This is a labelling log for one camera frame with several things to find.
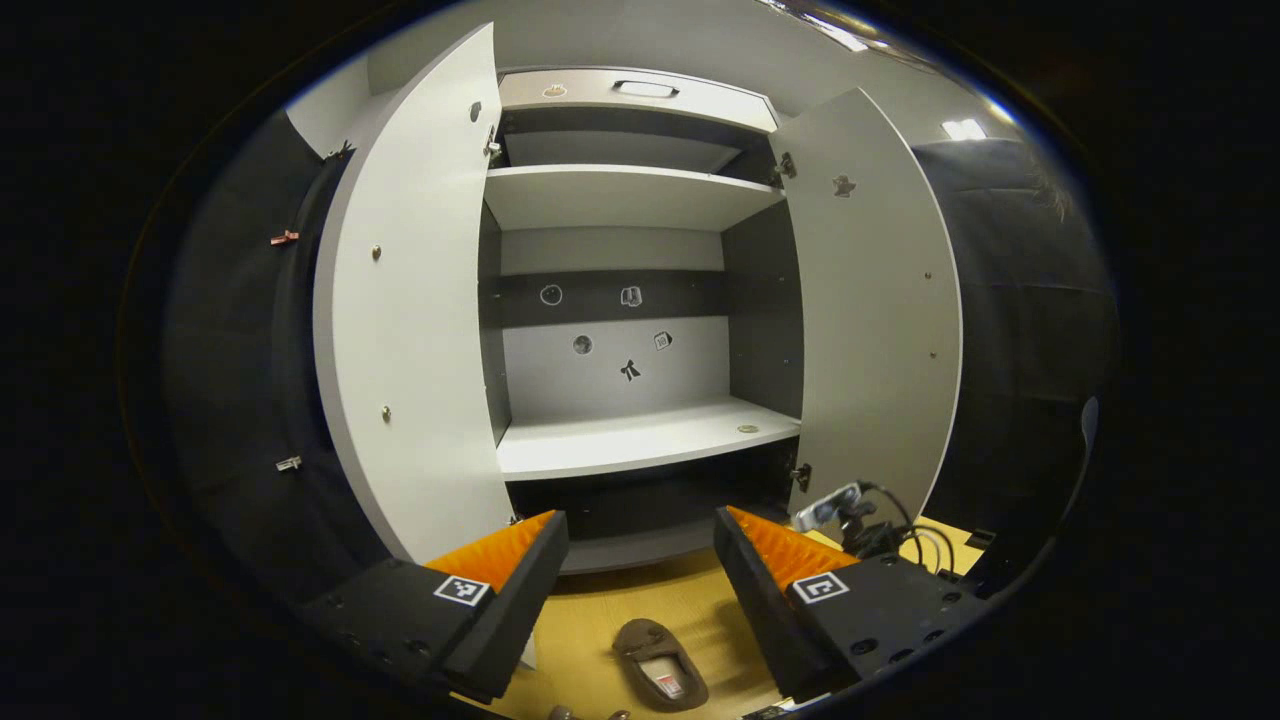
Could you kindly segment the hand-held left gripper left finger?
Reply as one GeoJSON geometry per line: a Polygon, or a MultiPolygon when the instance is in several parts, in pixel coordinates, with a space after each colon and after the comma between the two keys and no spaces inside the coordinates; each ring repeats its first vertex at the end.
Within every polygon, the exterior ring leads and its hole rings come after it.
{"type": "Polygon", "coordinates": [[[404,685],[490,703],[506,693],[568,547],[566,512],[541,512],[425,565],[372,565],[300,614],[404,685]]]}

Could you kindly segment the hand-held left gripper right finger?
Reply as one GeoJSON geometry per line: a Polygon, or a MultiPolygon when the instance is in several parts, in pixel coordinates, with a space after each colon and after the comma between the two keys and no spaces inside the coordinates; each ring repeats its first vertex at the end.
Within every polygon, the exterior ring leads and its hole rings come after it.
{"type": "Polygon", "coordinates": [[[714,548],[780,693],[881,684],[974,626],[991,603],[896,551],[854,556],[733,506],[714,548]]]}

